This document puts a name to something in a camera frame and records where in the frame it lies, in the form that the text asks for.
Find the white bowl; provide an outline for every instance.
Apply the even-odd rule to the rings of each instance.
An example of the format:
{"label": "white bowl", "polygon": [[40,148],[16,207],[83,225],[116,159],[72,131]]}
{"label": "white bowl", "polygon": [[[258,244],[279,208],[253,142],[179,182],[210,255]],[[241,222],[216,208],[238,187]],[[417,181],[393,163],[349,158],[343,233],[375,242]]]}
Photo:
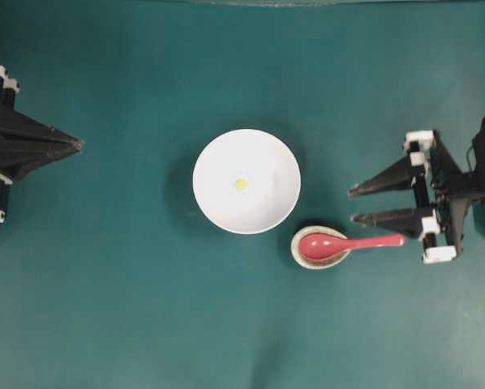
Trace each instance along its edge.
{"label": "white bowl", "polygon": [[259,130],[233,130],[201,152],[192,174],[195,200],[218,227],[262,233],[280,224],[300,194],[300,169],[291,150]]}

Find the spoon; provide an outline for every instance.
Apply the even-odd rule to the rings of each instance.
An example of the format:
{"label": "spoon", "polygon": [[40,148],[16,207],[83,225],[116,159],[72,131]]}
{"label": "spoon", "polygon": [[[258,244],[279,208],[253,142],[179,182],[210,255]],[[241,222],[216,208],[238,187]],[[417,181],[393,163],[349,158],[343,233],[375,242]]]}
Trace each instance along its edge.
{"label": "spoon", "polygon": [[300,240],[298,251],[308,261],[326,261],[346,251],[373,247],[403,246],[406,238],[400,233],[367,239],[342,239],[327,233],[311,233]]}

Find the teal surface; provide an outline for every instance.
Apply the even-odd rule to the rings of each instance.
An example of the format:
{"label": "teal surface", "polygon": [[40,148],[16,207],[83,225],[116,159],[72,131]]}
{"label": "teal surface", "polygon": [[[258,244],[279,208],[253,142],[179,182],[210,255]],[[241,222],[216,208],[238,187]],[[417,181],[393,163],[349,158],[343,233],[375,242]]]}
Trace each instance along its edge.
{"label": "teal surface", "polygon": [[[485,114],[485,2],[289,9],[0,2],[16,108],[85,140],[14,185],[0,228],[1,388],[485,388],[485,237],[424,266],[421,247],[290,257],[322,223],[364,237],[348,200],[436,128],[462,168]],[[241,127],[284,140],[298,206],[256,236],[209,223],[202,147]]]}

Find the spoon handle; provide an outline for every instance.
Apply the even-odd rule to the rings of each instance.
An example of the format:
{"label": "spoon handle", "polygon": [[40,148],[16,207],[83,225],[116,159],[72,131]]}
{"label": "spoon handle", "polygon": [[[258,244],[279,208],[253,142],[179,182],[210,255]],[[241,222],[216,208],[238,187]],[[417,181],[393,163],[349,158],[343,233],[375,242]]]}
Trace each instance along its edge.
{"label": "spoon handle", "polygon": [[406,242],[406,237],[400,233],[384,237],[368,237],[366,239],[347,239],[352,250],[371,249],[373,247],[399,247]]}

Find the red spoon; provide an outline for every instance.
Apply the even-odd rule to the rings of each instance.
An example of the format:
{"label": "red spoon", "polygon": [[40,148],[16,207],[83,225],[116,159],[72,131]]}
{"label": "red spoon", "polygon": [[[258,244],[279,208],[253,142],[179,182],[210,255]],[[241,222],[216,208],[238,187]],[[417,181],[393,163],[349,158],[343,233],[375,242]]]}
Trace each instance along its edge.
{"label": "red spoon", "polygon": [[398,247],[403,246],[405,242],[406,238],[400,233],[386,237],[369,237],[368,239],[340,239],[326,233],[312,233],[300,240],[298,251],[307,260],[323,261],[347,250]]}

